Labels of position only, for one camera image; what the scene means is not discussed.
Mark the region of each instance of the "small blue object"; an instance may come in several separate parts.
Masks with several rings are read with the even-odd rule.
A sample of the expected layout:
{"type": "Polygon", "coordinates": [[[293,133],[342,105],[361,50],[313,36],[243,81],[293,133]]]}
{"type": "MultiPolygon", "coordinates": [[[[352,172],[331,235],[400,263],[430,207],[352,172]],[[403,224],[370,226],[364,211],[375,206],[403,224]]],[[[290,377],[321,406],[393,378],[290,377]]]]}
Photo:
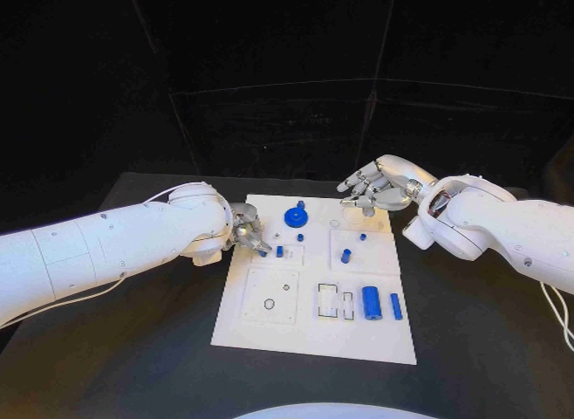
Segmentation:
{"type": "Polygon", "coordinates": [[[299,229],[308,222],[309,213],[306,212],[303,201],[299,201],[298,207],[287,209],[285,213],[285,223],[295,229],[299,229]]]}
{"type": "Polygon", "coordinates": [[[362,303],[365,304],[365,319],[381,320],[380,291],[377,286],[362,288],[362,303]]]}
{"type": "Polygon", "coordinates": [[[344,253],[342,253],[342,262],[344,262],[345,264],[348,264],[348,263],[351,262],[351,254],[352,254],[351,249],[344,249],[344,253]]]}
{"type": "Polygon", "coordinates": [[[403,320],[401,302],[397,293],[391,294],[391,308],[394,309],[394,318],[403,320]]]}

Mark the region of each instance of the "white board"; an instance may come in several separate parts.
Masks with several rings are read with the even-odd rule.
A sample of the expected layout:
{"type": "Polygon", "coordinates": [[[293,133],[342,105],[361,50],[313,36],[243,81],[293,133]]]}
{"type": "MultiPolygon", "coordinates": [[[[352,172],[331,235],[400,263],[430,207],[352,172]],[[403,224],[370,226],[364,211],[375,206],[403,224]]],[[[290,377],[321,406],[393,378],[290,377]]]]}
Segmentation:
{"type": "Polygon", "coordinates": [[[364,217],[361,210],[345,209],[338,199],[312,197],[250,195],[247,203],[259,209],[263,239],[273,252],[263,258],[257,251],[236,247],[212,345],[416,365],[387,211],[364,217]],[[309,222],[295,229],[285,224],[283,215],[300,200],[309,222]],[[362,232],[368,235],[364,242],[362,232]],[[276,257],[277,245],[283,246],[283,258],[276,257]],[[347,245],[352,259],[342,264],[341,247],[347,245]],[[328,300],[326,294],[335,288],[323,287],[319,301],[319,285],[336,285],[335,299],[328,300]],[[368,285],[378,287],[381,295],[384,318],[377,321],[364,316],[361,289],[368,285]],[[394,319],[394,292],[403,320],[394,319]],[[321,304],[331,315],[334,306],[338,308],[336,318],[319,315],[321,304]]]}

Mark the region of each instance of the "table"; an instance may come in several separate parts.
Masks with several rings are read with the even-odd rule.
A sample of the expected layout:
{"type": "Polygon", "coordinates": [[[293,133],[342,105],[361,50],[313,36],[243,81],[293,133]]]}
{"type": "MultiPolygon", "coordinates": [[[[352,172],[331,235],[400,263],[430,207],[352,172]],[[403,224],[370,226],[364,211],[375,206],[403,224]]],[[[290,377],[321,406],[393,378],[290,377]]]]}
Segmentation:
{"type": "MultiPolygon", "coordinates": [[[[125,173],[102,210],[184,182],[230,202],[249,193],[341,197],[332,182],[125,173]]],[[[574,354],[537,281],[489,251],[421,251],[391,214],[419,365],[212,347],[233,251],[130,278],[24,322],[0,355],[0,418],[231,418],[303,402],[374,404],[447,418],[574,418],[574,354]]],[[[567,295],[574,328],[574,297],[567,295]]]]}

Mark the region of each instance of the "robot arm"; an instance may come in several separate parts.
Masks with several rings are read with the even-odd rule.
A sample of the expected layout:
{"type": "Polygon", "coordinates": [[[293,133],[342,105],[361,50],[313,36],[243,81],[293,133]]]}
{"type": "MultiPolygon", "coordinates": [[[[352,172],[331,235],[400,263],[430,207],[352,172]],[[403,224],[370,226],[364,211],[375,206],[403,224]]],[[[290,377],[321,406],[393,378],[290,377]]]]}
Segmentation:
{"type": "Polygon", "coordinates": [[[410,161],[385,155],[341,183],[352,188],[347,207],[401,210],[419,207],[403,234],[429,249],[436,242],[457,257],[476,260],[492,248],[514,269],[574,294],[574,208],[518,201],[498,185],[472,175],[436,179],[410,161]]]}
{"type": "Polygon", "coordinates": [[[240,243],[270,251],[256,208],[233,206],[207,183],[149,201],[0,236],[0,326],[70,295],[174,260],[198,266],[240,243]]]}

